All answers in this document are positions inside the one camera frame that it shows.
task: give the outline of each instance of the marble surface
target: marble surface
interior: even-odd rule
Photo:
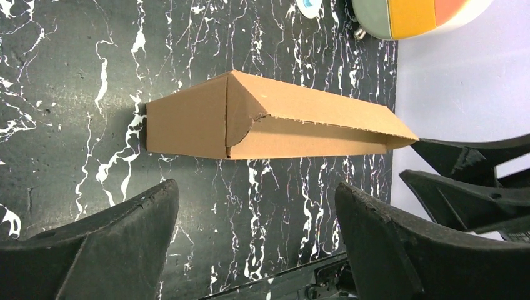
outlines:
[[[144,104],[238,69],[393,110],[396,58],[394,42],[354,40],[340,0],[325,1],[316,19],[294,0],[0,0],[0,239],[174,178],[181,208],[163,299],[201,298],[341,253],[335,187],[346,180],[388,202],[391,154],[151,154],[140,143]]]

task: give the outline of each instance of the cardboard tab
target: cardboard tab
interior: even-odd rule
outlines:
[[[147,150],[217,159],[385,153],[417,141],[386,106],[231,71],[147,104]]]

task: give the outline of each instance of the cardboard box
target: cardboard box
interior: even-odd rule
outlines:
[[[385,153],[418,137],[386,106],[231,71],[147,104],[147,150],[217,159]]]

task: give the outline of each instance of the black marble table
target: black marble table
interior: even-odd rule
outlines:
[[[0,238],[28,238],[174,178],[181,208],[163,299],[341,253],[335,187],[346,180],[388,202],[391,154],[151,154],[144,104],[238,69],[393,110],[396,53],[394,42],[355,41],[342,0],[325,1],[317,19],[294,0],[0,0]]]

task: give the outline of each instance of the white round object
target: white round object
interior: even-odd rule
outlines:
[[[322,0],[296,0],[300,13],[308,19],[314,19],[322,8]]]

